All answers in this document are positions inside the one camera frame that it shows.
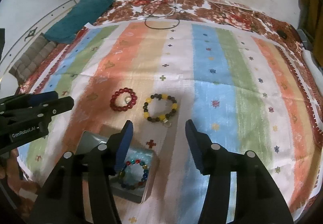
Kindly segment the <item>grey striped pillow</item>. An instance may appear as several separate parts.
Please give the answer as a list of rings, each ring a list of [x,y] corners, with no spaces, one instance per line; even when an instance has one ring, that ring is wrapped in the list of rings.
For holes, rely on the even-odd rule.
[[[9,70],[9,73],[16,78],[18,85],[29,79],[57,45],[58,43],[46,39],[43,33],[33,41]]]

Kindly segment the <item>silver metal tin box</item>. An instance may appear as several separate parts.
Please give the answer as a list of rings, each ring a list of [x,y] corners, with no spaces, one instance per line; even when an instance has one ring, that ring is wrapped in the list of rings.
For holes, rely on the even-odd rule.
[[[153,150],[130,146],[122,169],[109,178],[112,193],[137,204],[143,203],[152,192],[158,163]]]

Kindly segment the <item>teal towel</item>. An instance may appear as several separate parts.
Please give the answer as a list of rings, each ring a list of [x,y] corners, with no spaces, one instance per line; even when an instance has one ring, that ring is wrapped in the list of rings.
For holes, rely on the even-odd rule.
[[[56,43],[73,43],[77,33],[86,23],[93,24],[116,0],[80,0],[71,11],[56,22],[44,37]]]

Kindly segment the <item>mustard hanging garment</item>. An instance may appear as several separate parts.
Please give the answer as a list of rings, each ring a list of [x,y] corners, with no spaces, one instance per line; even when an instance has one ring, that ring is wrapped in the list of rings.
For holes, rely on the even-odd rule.
[[[322,66],[322,0],[298,0],[300,19],[298,27],[311,44],[315,60]]]

